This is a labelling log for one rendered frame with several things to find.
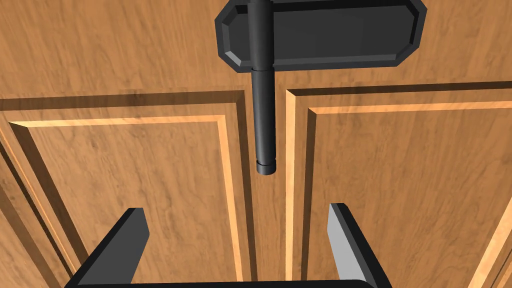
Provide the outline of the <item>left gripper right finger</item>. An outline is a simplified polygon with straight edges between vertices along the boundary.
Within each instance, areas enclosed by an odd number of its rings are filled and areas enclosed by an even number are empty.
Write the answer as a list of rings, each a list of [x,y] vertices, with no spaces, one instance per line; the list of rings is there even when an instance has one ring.
[[[346,204],[330,204],[327,234],[339,277],[335,288],[393,288]]]

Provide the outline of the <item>brown wooden panelled door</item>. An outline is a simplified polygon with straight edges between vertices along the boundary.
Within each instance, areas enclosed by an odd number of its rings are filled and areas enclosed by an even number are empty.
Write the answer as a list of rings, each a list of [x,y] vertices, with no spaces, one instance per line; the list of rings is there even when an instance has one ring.
[[[0,271],[64,288],[142,207],[134,283],[335,280],[331,203],[392,288],[512,288],[512,0],[422,0],[391,67],[277,71],[277,170],[228,0],[0,0]]]

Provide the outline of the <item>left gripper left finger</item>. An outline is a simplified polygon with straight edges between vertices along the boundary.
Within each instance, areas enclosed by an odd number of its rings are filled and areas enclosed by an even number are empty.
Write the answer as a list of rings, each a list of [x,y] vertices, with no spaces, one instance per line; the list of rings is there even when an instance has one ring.
[[[127,209],[66,286],[134,287],[132,280],[149,236],[144,209]]]

